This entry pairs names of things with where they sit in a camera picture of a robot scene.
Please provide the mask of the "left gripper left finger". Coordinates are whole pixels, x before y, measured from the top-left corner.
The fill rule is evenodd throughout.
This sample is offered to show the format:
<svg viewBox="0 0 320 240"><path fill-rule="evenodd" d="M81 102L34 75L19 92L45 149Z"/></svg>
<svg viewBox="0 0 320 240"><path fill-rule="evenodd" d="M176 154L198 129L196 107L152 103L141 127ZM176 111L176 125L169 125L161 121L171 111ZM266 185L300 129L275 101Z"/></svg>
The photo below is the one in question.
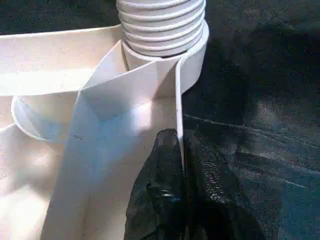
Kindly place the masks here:
<svg viewBox="0 0 320 240"><path fill-rule="evenodd" d="M161 130L130 193L126 240L182 240L187 225L186 186L177 131Z"/></svg>

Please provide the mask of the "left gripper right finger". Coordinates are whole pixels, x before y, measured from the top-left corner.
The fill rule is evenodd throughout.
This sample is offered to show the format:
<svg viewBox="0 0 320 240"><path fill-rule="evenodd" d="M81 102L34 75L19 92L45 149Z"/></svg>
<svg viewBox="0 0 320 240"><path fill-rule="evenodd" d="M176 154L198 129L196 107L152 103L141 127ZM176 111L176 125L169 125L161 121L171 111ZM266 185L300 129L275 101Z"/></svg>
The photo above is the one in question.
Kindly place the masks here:
<svg viewBox="0 0 320 240"><path fill-rule="evenodd" d="M266 239L240 181L217 147L186 130L183 148L191 239Z"/></svg>

